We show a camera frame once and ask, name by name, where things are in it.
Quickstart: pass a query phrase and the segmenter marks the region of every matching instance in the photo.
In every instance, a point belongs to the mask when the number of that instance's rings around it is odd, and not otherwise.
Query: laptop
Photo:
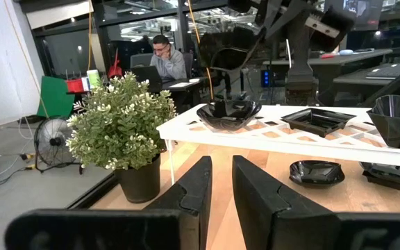
[[[168,83],[173,80],[162,80],[158,70],[155,66],[145,66],[145,67],[134,67],[131,69],[132,73],[135,74],[138,82],[143,82],[149,80],[149,92],[160,92],[163,83]]]
[[[400,75],[400,63],[378,67],[367,74],[367,79],[394,80]]]

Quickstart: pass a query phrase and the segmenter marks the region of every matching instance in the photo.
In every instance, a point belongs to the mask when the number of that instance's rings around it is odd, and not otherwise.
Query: man's hand
[[[163,52],[162,54],[161,54],[161,58],[162,59],[165,59],[165,60],[169,60],[169,57],[171,56],[171,52],[170,51],[166,51],[166,52]]]

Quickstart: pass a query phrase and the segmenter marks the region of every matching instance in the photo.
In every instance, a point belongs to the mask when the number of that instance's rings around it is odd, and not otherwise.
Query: red object
[[[117,63],[119,63],[119,60],[118,60],[118,48],[117,48],[117,50],[115,50],[115,62],[114,62],[114,65],[110,66],[110,68],[109,68],[109,78],[114,78],[116,76],[122,77],[123,70],[121,69],[121,67],[117,66]]]
[[[75,80],[67,80],[66,83],[69,92],[84,92],[83,82],[81,78]]]
[[[320,58],[322,58],[322,59],[334,58],[334,55],[333,54],[324,54]]]

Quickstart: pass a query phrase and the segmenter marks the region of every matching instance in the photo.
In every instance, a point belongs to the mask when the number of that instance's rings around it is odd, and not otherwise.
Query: potted plant
[[[79,115],[68,120],[73,128],[66,141],[84,166],[94,163],[114,171],[126,198],[149,201],[160,191],[160,151],[165,143],[157,126],[175,117],[168,91],[147,92],[149,82],[138,83],[133,74],[95,87]]]

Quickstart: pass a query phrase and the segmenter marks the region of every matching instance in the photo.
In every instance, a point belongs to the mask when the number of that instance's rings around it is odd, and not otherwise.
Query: black dish
[[[262,109],[254,101],[219,100],[197,110],[197,115],[216,129],[236,131],[246,126]]]
[[[325,137],[338,129],[344,128],[347,121],[355,115],[348,115],[317,108],[307,108],[282,117],[291,129],[300,129]]]
[[[340,164],[323,160],[301,160],[290,166],[290,179],[297,184],[333,185],[345,179]]]
[[[400,190],[400,166],[360,162],[369,182]]]
[[[373,124],[389,147],[400,149],[400,96],[387,95],[376,100],[367,111]]]

